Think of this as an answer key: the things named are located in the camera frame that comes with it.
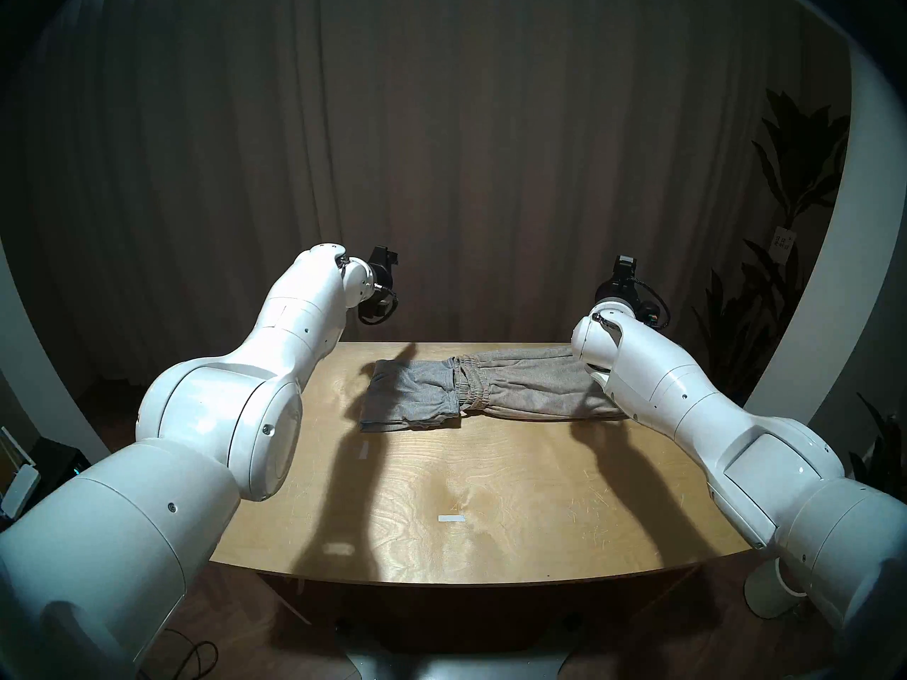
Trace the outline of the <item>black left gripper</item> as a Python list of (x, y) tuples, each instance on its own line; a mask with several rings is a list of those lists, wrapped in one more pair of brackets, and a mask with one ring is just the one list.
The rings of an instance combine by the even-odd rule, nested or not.
[(368, 259), (372, 270), (372, 294), (362, 305), (397, 305), (398, 298), (393, 289), (393, 266), (398, 264), (398, 255), (387, 246), (375, 246)]

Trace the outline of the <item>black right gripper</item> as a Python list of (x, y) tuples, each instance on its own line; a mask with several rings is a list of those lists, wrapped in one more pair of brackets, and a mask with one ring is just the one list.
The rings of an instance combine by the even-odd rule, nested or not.
[(594, 299), (595, 304), (606, 301), (619, 302), (628, 306), (631, 311), (638, 309), (635, 270), (637, 261), (631, 256), (618, 256), (615, 259), (612, 276), (599, 285)]

